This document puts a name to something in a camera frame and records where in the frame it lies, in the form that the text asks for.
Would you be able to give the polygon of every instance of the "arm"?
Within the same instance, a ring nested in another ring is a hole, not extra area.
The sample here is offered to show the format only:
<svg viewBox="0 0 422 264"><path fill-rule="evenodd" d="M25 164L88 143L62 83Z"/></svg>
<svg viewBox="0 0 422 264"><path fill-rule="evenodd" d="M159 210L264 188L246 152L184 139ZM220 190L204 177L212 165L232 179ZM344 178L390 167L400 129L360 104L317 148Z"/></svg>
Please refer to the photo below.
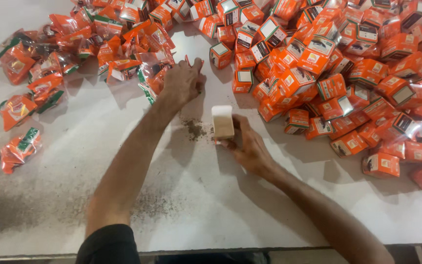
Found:
<svg viewBox="0 0 422 264"><path fill-rule="evenodd" d="M131 132L97 186L87 208L86 237L113 224L130 224L130 210L143 186L156 146L175 114L198 96L201 59L167 71L164 89Z"/></svg>
<svg viewBox="0 0 422 264"><path fill-rule="evenodd" d="M223 145L246 170L289 196L339 254L352 264L394 264L385 246L357 219L277 164L246 117L234 115L233 119L242 131L243 146L238 148L233 141L223 141Z"/></svg>

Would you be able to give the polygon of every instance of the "pile of boxes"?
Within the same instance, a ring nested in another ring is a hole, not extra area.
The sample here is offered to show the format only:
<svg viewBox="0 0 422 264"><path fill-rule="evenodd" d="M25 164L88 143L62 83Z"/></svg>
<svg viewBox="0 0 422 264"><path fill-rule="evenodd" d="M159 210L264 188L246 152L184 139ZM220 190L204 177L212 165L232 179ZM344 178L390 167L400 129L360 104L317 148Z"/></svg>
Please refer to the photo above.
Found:
<svg viewBox="0 0 422 264"><path fill-rule="evenodd" d="M340 157L367 150L367 175L399 177L401 163L420 163L411 177L422 188L422 1L224 0L216 9L200 23L212 21L204 33L219 42L211 63L223 69L234 57L232 91L251 92L266 122L284 117L285 133L308 140L328 135Z"/></svg>

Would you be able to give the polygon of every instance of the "left hand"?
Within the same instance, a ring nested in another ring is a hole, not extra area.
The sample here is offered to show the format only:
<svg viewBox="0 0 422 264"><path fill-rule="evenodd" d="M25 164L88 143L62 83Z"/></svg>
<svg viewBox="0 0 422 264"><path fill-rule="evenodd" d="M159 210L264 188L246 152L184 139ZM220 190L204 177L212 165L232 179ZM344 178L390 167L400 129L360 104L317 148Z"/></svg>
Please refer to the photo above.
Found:
<svg viewBox="0 0 422 264"><path fill-rule="evenodd" d="M198 78L201 70L201 59L196 58L192 67L186 61L180 61L168 70L164 77L164 89L159 98L170 100L180 110L188 102L198 97L201 86Z"/></svg>

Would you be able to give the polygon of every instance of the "black sleeve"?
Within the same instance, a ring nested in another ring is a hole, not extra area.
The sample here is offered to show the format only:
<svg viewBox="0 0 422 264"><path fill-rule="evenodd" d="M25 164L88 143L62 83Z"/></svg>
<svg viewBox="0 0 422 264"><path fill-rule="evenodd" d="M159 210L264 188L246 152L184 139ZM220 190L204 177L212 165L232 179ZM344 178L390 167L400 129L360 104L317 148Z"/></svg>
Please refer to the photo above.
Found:
<svg viewBox="0 0 422 264"><path fill-rule="evenodd" d="M92 233L81 245L76 264L140 264L131 227L108 225Z"/></svg>

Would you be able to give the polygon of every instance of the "white table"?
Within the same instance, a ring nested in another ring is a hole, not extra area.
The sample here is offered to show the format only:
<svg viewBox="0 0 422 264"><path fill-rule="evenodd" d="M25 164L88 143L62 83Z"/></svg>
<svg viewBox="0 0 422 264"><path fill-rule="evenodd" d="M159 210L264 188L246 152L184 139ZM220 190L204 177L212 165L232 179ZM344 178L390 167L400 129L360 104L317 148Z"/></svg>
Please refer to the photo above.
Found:
<svg viewBox="0 0 422 264"><path fill-rule="evenodd" d="M0 42L20 27L36 29L49 14L67 15L71 8L68 0L0 0ZM341 204L383 243L422 243L422 191L405 173L390 180L365 176L361 154L340 159L328 138L305 141L284 134L281 119L265 123L250 94L232 94L231 67L210 66L214 40L190 24L173 32L177 61L185 54L205 59L206 93L172 121L154 154L131 222L140 252L328 245L288 198L247 176L229 153L214 146L211 107L217 104L248 116L278 162ZM21 127L3 132L0 117L0 148L31 126L41 130L44 144L14 174L0 169L0 256L74 254L82 243L86 202L149 108L136 85L109 88L96 73L93 60L69 77L67 104ZM24 91L23 85L10 85L0 69L0 102ZM190 139L186 123L193 118L201 120L206 135Z"/></svg>

